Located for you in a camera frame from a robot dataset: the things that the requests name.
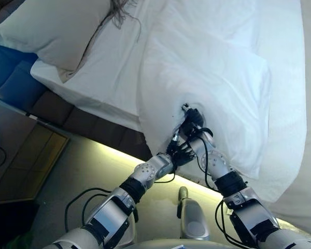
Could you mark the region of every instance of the black joint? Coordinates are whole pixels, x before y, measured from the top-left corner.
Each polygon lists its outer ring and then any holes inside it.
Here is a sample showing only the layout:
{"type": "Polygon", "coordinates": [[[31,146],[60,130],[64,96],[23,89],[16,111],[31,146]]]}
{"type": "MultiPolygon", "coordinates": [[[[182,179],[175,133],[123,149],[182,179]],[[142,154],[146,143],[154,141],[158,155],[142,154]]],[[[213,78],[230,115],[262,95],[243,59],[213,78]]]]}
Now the black joint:
{"type": "Polygon", "coordinates": [[[280,228],[275,227],[273,223],[267,219],[255,225],[250,231],[252,234],[256,235],[258,241],[265,242],[267,237],[277,230],[280,230],[280,228]]]}
{"type": "Polygon", "coordinates": [[[139,203],[141,197],[145,194],[145,189],[140,181],[129,177],[125,180],[120,188],[125,190],[134,200],[135,204],[139,203]]]}
{"type": "Polygon", "coordinates": [[[220,177],[215,181],[215,184],[224,197],[231,196],[247,187],[242,177],[236,171],[231,171],[220,177]]]}
{"type": "Polygon", "coordinates": [[[85,226],[83,226],[81,228],[88,231],[90,234],[92,234],[95,237],[95,239],[97,240],[98,245],[100,245],[104,241],[104,238],[108,235],[109,232],[98,221],[97,222],[100,224],[100,226],[92,225],[93,220],[97,221],[96,219],[93,218],[91,220],[91,224],[86,224],[85,226]]]}

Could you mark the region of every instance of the gray floor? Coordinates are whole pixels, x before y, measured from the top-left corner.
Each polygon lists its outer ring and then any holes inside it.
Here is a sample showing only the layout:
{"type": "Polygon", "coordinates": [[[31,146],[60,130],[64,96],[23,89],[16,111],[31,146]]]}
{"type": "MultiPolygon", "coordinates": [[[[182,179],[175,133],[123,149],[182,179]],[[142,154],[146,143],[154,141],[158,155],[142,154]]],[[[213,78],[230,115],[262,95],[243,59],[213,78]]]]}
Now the gray floor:
{"type": "MultiPolygon", "coordinates": [[[[74,196],[90,187],[113,189],[140,163],[138,159],[89,139],[69,136],[70,142],[53,167],[37,198],[40,209],[33,224],[32,248],[42,248],[64,234],[64,209],[74,196]]],[[[180,177],[176,177],[171,183],[154,185],[143,196],[137,206],[138,241],[179,237],[180,220],[176,217],[176,208],[178,189],[182,185],[189,188],[190,197],[200,203],[207,215],[212,240],[225,243],[214,222],[214,210],[220,196],[180,177]]],[[[68,217],[69,228],[81,225],[82,206],[88,197],[72,206],[68,217]]]]}

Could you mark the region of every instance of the robotic hand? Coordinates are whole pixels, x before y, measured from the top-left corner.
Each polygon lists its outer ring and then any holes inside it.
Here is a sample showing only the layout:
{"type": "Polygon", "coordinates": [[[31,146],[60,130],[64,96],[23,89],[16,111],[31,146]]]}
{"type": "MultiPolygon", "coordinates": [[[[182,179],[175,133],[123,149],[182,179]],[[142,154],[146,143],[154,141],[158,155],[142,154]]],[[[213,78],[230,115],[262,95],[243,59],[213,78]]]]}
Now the robotic hand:
{"type": "Polygon", "coordinates": [[[311,249],[309,238],[279,228],[276,218],[230,167],[226,156],[216,149],[213,134],[203,128],[203,118],[197,109],[191,109],[188,104],[182,109],[186,113],[186,120],[174,134],[166,153],[138,165],[134,173],[94,210],[83,227],[68,232],[44,249],[114,248],[129,226],[129,215],[146,190],[156,180],[175,172],[177,167],[195,157],[198,157],[201,168],[211,175],[223,195],[223,202],[233,210],[230,220],[245,246],[311,249]],[[185,142],[178,145],[180,133],[185,137],[185,142]]]}

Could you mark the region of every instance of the white bedsheet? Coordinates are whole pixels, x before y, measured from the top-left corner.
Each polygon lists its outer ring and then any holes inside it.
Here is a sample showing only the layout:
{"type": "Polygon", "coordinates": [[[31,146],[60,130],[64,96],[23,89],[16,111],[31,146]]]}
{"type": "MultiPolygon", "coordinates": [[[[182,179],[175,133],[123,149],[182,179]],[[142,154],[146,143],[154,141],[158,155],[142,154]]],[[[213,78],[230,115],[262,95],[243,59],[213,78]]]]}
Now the white bedsheet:
{"type": "Polygon", "coordinates": [[[164,7],[150,31],[137,88],[139,121],[153,155],[166,150],[189,103],[230,165],[258,178],[270,100],[267,62],[250,42],[259,30],[259,3],[171,0],[164,7]]]}
{"type": "MultiPolygon", "coordinates": [[[[136,107],[137,61],[143,55],[141,47],[144,47],[148,28],[157,14],[146,4],[161,10],[164,3],[164,0],[139,1],[137,7],[132,8],[133,16],[142,22],[138,43],[136,20],[127,18],[121,31],[109,22],[99,35],[85,66],[65,84],[60,82],[54,67],[41,61],[32,67],[32,75],[81,109],[140,130],[136,107]],[[125,38],[133,42],[127,45],[125,38]]],[[[295,178],[302,159],[306,128],[304,47],[299,1],[262,3],[260,36],[257,36],[257,46],[254,44],[256,40],[251,39],[249,47],[266,58],[271,68],[270,132],[261,178],[249,181],[264,200],[273,202],[295,178]],[[291,171],[288,171],[289,165],[292,165],[291,171]]],[[[185,169],[187,171],[182,173],[185,177],[202,183],[200,172],[194,172],[197,167],[185,169]]]]}
{"type": "Polygon", "coordinates": [[[140,131],[136,108],[136,87],[141,56],[161,1],[138,1],[127,11],[140,20],[127,17],[121,29],[109,21],[98,33],[85,65],[66,83],[56,68],[37,60],[31,75],[66,101],[86,112],[140,131]]]}

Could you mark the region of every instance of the black object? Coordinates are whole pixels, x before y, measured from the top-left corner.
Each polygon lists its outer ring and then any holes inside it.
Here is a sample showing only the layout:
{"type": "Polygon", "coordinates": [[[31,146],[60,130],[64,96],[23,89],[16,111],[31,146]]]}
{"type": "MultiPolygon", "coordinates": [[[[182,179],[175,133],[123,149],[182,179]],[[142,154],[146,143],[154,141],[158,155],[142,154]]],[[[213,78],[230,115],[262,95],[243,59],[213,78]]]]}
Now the black object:
{"type": "Polygon", "coordinates": [[[104,246],[104,249],[112,249],[114,248],[121,240],[123,237],[125,231],[127,230],[129,226],[129,221],[128,219],[125,220],[123,225],[119,228],[119,230],[113,235],[113,237],[106,243],[104,246]]]}
{"type": "Polygon", "coordinates": [[[125,180],[120,185],[120,188],[125,190],[134,199],[136,204],[139,203],[140,199],[145,194],[145,189],[142,184],[138,180],[131,177],[125,180]]]}
{"type": "Polygon", "coordinates": [[[82,227],[90,234],[92,234],[98,242],[98,245],[104,243],[104,238],[109,234],[108,230],[98,220],[93,218],[90,222],[82,227]]]}
{"type": "Polygon", "coordinates": [[[38,208],[35,201],[0,204],[0,246],[29,231],[38,208]]]}
{"type": "Polygon", "coordinates": [[[240,218],[235,214],[231,215],[229,218],[240,240],[246,246],[256,248],[255,241],[253,240],[252,236],[250,235],[249,231],[247,230],[243,222],[240,220],[240,218]]]}
{"type": "Polygon", "coordinates": [[[232,171],[215,181],[219,192],[224,196],[228,197],[234,193],[241,191],[247,187],[242,177],[236,172],[232,171]]]}
{"type": "Polygon", "coordinates": [[[265,242],[267,237],[277,230],[280,230],[280,228],[275,227],[272,222],[267,219],[255,225],[250,231],[252,234],[257,235],[257,240],[265,242]]]}

